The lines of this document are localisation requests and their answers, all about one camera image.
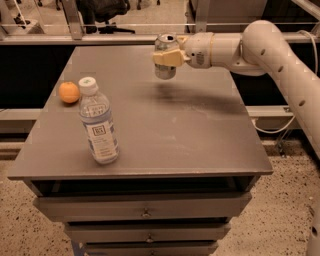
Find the plastic bottle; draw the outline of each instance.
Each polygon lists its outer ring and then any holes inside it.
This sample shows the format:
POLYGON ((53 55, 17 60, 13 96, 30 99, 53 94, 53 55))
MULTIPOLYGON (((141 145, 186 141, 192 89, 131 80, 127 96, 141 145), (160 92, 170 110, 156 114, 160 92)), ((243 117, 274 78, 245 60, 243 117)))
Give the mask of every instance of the plastic bottle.
POLYGON ((81 92, 80 118, 87 131, 90 151, 100 164, 111 163, 118 157, 111 106, 108 98, 99 91, 93 77, 79 81, 81 92))

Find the bottle cap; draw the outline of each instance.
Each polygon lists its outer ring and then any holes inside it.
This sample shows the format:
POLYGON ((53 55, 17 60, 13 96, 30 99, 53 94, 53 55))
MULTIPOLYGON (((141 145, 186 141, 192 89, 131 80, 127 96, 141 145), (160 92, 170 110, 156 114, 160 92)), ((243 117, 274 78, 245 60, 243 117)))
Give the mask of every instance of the bottle cap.
POLYGON ((93 95, 98 90, 96 79, 93 77, 84 77, 79 81, 80 92, 84 95, 93 95))

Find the cable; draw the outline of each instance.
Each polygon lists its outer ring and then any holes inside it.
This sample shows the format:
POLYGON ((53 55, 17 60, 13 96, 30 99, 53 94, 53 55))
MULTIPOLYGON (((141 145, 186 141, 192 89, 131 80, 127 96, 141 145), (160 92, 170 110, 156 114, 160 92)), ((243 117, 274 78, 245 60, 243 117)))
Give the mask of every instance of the cable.
POLYGON ((311 39, 311 42, 313 45, 313 52, 314 52, 314 62, 315 62, 314 73, 317 74, 318 73, 318 51, 317 51, 317 45, 314 40, 314 37, 308 31, 305 31, 305 30, 299 30, 298 33, 308 36, 311 39))
POLYGON ((263 130, 263 129, 260 129, 259 127, 257 127, 257 125, 256 125, 257 119, 253 119, 253 120, 252 120, 252 123, 253 123, 254 128, 256 128, 256 130, 259 131, 259 132, 264 132, 264 133, 268 133, 268 134, 275 134, 275 133, 282 132, 283 130, 287 129, 287 128, 290 126, 290 124, 292 124, 292 122, 293 122, 293 120, 294 120, 295 118, 296 118, 296 117, 293 116, 293 117, 290 119, 290 121, 289 121, 284 127, 280 128, 280 129, 277 130, 277 131, 272 131, 272 132, 271 132, 271 131, 266 131, 266 130, 263 130))

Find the chair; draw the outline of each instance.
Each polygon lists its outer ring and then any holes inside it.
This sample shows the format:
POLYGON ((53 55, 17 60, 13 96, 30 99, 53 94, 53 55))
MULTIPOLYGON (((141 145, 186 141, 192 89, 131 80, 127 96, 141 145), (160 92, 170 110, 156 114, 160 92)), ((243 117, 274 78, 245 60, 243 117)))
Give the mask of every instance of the chair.
POLYGON ((138 1, 138 3, 137 3, 137 9, 138 10, 141 10, 141 1, 142 0, 137 0, 138 1))
POLYGON ((118 28, 115 24, 110 26, 109 23, 109 20, 113 17, 127 13, 130 9, 129 0, 77 0, 76 3, 87 34, 97 32, 95 22, 105 22, 106 24, 106 27, 99 28, 100 34, 135 33, 131 29, 118 28))

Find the terrazzo floor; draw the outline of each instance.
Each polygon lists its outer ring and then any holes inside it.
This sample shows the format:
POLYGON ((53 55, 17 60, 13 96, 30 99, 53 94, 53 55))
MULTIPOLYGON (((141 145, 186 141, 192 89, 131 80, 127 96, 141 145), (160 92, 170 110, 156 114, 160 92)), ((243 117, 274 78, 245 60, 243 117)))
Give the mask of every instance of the terrazzo floor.
MULTIPOLYGON (((252 189, 252 200, 212 256, 305 255, 315 204, 320 200, 319 161, 303 136, 285 142, 279 155, 273 139, 261 138, 274 173, 252 189)), ((63 225, 52 223, 32 201, 33 193, 6 178, 23 142, 0 143, 0 255, 71 256, 63 225)))

